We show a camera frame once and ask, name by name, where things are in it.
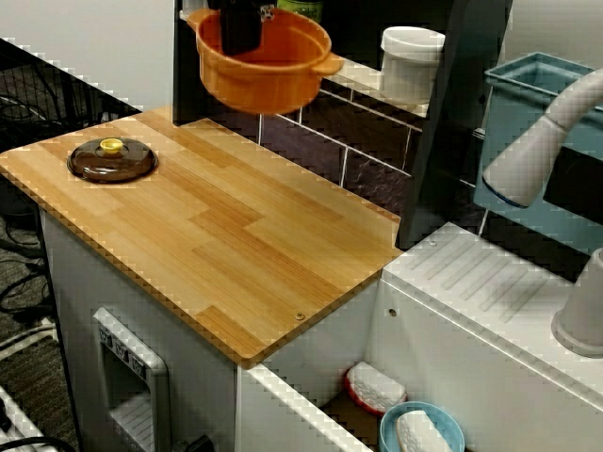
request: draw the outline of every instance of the brown pot lid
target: brown pot lid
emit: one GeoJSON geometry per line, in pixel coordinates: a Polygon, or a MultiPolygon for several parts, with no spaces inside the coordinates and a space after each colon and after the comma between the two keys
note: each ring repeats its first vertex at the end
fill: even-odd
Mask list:
{"type": "Polygon", "coordinates": [[[67,157],[69,171],[98,184],[133,181],[151,173],[158,163],[151,148],[130,138],[94,139],[78,146],[67,157]]]}

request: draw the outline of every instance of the dark panel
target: dark panel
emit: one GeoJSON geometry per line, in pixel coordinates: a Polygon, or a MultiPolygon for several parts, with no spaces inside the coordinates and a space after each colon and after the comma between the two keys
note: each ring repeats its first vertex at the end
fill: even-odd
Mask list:
{"type": "Polygon", "coordinates": [[[402,217],[411,178],[364,155],[348,151],[343,187],[402,217]]]}
{"type": "Polygon", "coordinates": [[[462,227],[472,234],[480,232],[480,226],[486,211],[473,203],[475,188],[460,184],[454,197],[454,206],[450,214],[450,222],[462,227]]]}
{"type": "Polygon", "coordinates": [[[422,26],[444,33],[454,0],[326,0],[321,25],[343,57],[381,68],[381,38],[389,26],[422,26]]]}
{"type": "Polygon", "coordinates": [[[235,111],[231,107],[221,104],[214,99],[208,118],[254,143],[258,142],[260,130],[259,115],[235,111]]]}
{"type": "Polygon", "coordinates": [[[416,130],[411,131],[411,139],[408,141],[408,149],[404,157],[404,170],[409,174],[413,174],[413,167],[415,165],[416,153],[418,153],[418,147],[421,143],[422,132],[416,130]]]}
{"type": "Polygon", "coordinates": [[[338,184],[345,148],[279,117],[263,118],[261,145],[338,184]]]}
{"type": "Polygon", "coordinates": [[[603,224],[603,162],[562,148],[546,185],[545,201],[603,224]]]}
{"type": "Polygon", "coordinates": [[[302,109],[298,108],[295,111],[285,113],[283,116],[285,116],[286,118],[289,118],[292,121],[299,122],[300,121],[300,111],[302,111],[302,109]]]}
{"type": "Polygon", "coordinates": [[[0,153],[139,113],[12,44],[0,48],[24,62],[0,72],[0,153]]]}
{"type": "Polygon", "coordinates": [[[589,260],[587,254],[493,212],[488,213],[482,237],[572,283],[589,260]]]}
{"type": "Polygon", "coordinates": [[[473,130],[481,126],[489,88],[484,71],[496,65],[513,0],[457,0],[450,14],[428,119],[418,145],[407,218],[396,246],[408,250],[452,216],[473,130]]]}
{"type": "Polygon", "coordinates": [[[171,120],[186,124],[209,116],[214,97],[200,78],[195,33],[180,19],[183,0],[174,2],[173,105],[171,120]]]}
{"type": "Polygon", "coordinates": [[[469,150],[464,160],[463,171],[461,172],[461,179],[473,185],[478,181],[481,146],[483,146],[483,135],[474,132],[469,139],[469,150]]]}
{"type": "Polygon", "coordinates": [[[320,93],[303,109],[301,123],[401,168],[408,127],[320,93]]]}
{"type": "Polygon", "coordinates": [[[0,71],[35,63],[37,58],[5,40],[0,40],[0,71]]]}

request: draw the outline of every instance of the white container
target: white container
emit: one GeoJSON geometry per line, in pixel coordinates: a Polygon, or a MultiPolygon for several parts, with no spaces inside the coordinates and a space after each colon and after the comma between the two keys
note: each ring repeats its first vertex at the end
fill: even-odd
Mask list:
{"type": "Polygon", "coordinates": [[[383,32],[381,94],[407,105],[423,105],[432,97],[433,81],[445,36],[414,26],[393,26],[383,32]]]}

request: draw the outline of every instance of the wood grain surface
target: wood grain surface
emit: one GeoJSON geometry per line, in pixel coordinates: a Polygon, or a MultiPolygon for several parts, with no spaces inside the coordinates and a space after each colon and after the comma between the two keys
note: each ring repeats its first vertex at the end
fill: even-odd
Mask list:
{"type": "Polygon", "coordinates": [[[210,120],[176,127],[169,107],[2,153],[0,171],[245,368],[400,255],[398,217],[210,120]],[[82,181],[66,158],[99,137],[142,141],[159,167],[82,181]]]}

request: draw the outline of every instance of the blue bowl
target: blue bowl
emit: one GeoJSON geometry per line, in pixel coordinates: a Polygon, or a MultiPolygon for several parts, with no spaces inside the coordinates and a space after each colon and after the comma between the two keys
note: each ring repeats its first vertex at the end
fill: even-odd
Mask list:
{"type": "Polygon", "coordinates": [[[446,412],[425,402],[404,402],[387,411],[379,426],[379,450],[381,452],[400,452],[396,422],[406,412],[415,410],[422,410],[429,416],[452,452],[464,452],[463,432],[456,421],[446,412]]]}

